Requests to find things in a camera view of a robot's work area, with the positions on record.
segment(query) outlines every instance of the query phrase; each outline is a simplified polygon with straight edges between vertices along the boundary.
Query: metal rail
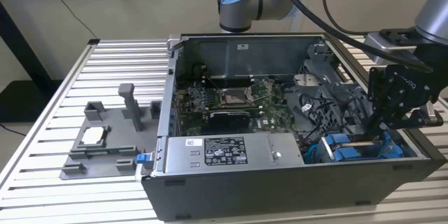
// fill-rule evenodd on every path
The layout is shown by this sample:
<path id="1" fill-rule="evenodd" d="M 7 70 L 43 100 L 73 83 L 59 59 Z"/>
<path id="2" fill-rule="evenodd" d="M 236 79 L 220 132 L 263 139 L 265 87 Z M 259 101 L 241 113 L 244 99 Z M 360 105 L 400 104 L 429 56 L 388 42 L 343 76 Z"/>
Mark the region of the metal rail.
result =
<path id="1" fill-rule="evenodd" d="M 375 66 L 363 52 L 347 48 L 367 70 Z M 101 100 L 105 107 L 124 107 L 117 96 L 124 81 L 136 85 L 140 104 L 159 99 L 164 89 L 165 54 L 165 40 L 101 40 L 97 46 L 87 47 L 0 174 L 1 223 L 160 223 L 133 176 L 60 180 L 59 174 L 84 120 L 87 101 Z M 448 122 L 448 104 L 440 101 L 436 109 Z M 448 156 L 448 124 L 423 132 Z M 403 185 L 377 206 L 220 218 L 213 223 L 447 221 L 448 165 L 444 165 L 423 182 Z"/>

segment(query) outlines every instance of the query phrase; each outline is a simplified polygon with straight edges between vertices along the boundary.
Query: black plastic part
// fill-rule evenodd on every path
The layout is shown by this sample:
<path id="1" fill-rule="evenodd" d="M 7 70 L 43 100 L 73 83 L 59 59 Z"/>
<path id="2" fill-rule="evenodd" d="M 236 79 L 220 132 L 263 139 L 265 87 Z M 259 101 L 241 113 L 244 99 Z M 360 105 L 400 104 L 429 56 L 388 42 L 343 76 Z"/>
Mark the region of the black plastic part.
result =
<path id="1" fill-rule="evenodd" d="M 33 81 L 11 82 L 0 93 L 0 123 L 36 122 L 48 101 Z"/>
<path id="2" fill-rule="evenodd" d="M 89 42 L 87 42 L 87 45 L 97 45 L 100 43 L 100 39 L 91 39 Z"/>
<path id="3" fill-rule="evenodd" d="M 243 28 L 231 28 L 223 25 L 221 23 L 219 24 L 219 27 L 223 28 L 225 31 L 229 31 L 231 33 L 243 33 L 251 29 L 251 26 Z"/>
<path id="4" fill-rule="evenodd" d="M 151 115 L 153 119 L 159 119 L 161 110 L 161 101 L 151 101 Z"/>
<path id="5" fill-rule="evenodd" d="M 263 14 L 263 0 L 259 0 L 259 10 L 257 10 L 257 17 L 255 20 L 260 20 Z"/>

